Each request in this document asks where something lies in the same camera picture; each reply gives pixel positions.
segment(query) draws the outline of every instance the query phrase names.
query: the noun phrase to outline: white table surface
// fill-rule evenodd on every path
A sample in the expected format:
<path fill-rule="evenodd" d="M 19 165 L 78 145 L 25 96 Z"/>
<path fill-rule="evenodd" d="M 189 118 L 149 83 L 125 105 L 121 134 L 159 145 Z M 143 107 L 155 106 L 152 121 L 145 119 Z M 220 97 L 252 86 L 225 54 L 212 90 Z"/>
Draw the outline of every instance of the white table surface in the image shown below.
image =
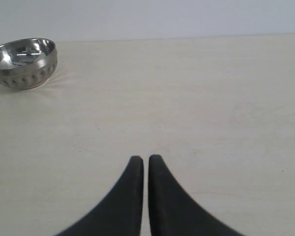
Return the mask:
<path fill-rule="evenodd" d="M 44 86 L 0 85 L 0 236 L 56 234 L 153 153 L 231 227 L 295 236 L 295 35 L 57 48 Z"/>

